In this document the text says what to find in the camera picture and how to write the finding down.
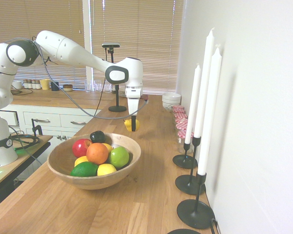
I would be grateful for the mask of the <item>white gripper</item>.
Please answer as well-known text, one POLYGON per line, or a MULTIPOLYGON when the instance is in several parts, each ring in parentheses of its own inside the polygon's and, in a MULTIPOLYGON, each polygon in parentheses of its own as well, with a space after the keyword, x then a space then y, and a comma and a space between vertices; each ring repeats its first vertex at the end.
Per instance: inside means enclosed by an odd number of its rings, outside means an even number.
POLYGON ((137 112, 139 109, 139 98, 128 98, 128 113, 131 115, 131 130, 135 132, 137 130, 137 112))

